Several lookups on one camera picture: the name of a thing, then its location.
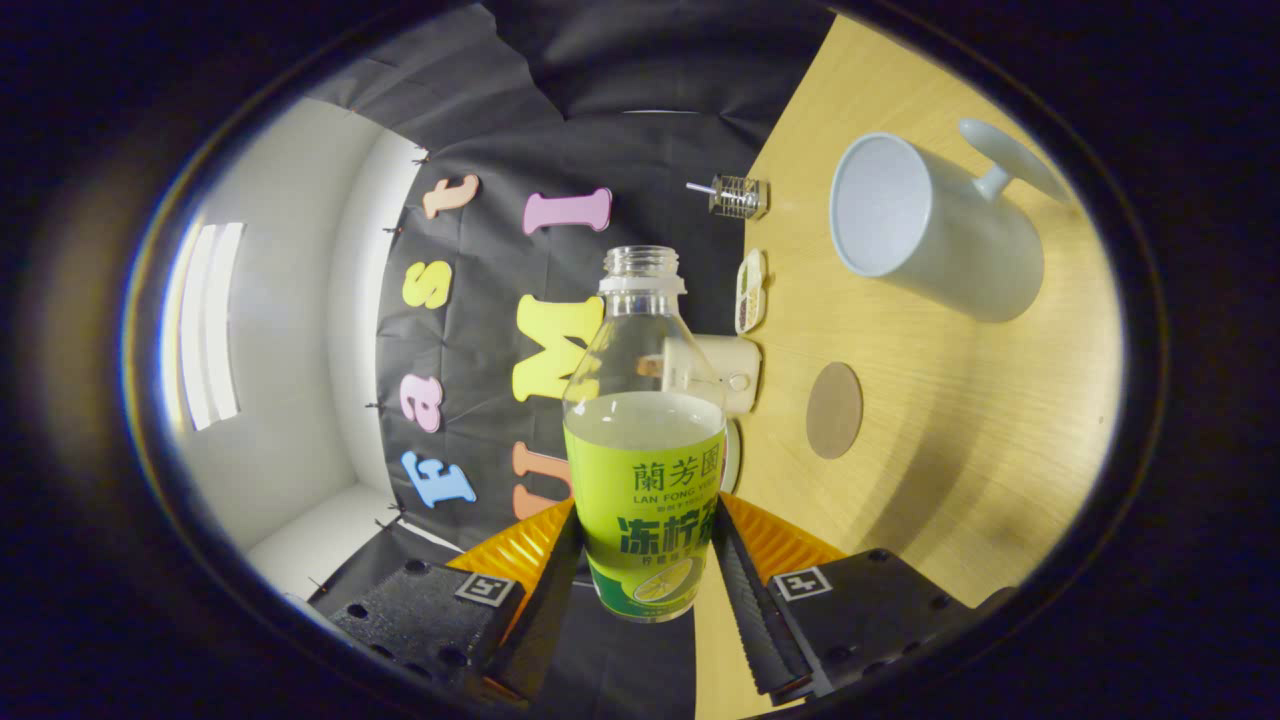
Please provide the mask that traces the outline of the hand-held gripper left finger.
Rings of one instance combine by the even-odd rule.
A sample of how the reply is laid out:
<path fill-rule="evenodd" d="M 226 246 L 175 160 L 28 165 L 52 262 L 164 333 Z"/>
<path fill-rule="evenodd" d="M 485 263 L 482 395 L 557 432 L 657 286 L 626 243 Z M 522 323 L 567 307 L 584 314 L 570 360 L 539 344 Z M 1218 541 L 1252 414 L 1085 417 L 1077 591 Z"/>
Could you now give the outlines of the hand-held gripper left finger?
<path fill-rule="evenodd" d="M 330 624 L 433 689 L 526 706 L 550 667 L 581 548 L 568 498 L 447 564 L 407 559 L 338 603 Z"/>

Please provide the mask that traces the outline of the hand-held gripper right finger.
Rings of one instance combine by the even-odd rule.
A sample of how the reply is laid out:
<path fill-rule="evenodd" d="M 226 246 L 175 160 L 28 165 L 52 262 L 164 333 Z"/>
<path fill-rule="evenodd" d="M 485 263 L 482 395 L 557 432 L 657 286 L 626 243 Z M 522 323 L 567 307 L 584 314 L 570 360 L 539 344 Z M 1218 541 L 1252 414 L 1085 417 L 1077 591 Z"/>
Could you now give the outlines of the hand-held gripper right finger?
<path fill-rule="evenodd" d="M 776 706 L 884 685 L 1011 594 L 969 606 L 888 550 L 845 553 L 733 495 L 718 498 L 712 542 L 753 680 Z"/>

